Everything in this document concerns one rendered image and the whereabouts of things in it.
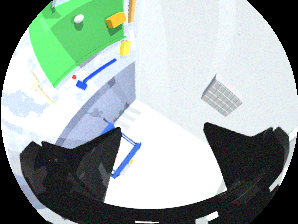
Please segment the white golf ball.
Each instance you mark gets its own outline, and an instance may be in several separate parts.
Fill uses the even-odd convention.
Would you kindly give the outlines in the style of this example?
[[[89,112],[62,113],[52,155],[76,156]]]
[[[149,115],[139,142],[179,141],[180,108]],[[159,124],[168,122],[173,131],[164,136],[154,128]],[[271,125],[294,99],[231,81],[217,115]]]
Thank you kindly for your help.
[[[81,23],[82,20],[84,20],[84,15],[77,15],[76,18],[74,18],[74,23]]]

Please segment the orange mallet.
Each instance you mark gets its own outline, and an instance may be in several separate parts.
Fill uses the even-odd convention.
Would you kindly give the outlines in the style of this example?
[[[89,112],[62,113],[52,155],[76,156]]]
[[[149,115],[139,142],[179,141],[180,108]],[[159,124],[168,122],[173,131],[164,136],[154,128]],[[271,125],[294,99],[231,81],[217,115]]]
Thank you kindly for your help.
[[[134,7],[136,7],[136,2],[137,2],[137,0],[129,0],[129,12],[128,12],[128,23],[130,22],[130,23],[132,23],[132,22],[134,22],[134,18],[133,18],[133,16],[134,16],[134,11],[136,11],[136,10],[134,10]]]

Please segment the green flat mat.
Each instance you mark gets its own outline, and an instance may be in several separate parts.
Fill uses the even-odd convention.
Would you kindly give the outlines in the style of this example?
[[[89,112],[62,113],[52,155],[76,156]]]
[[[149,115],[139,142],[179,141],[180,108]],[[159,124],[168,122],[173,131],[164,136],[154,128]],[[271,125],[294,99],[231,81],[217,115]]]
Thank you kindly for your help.
[[[45,76],[56,83],[73,64],[94,49],[124,36],[124,23],[108,28],[105,19],[124,12],[124,0],[69,0],[52,8],[52,2],[29,24],[35,56]],[[84,15],[81,23],[74,23]]]

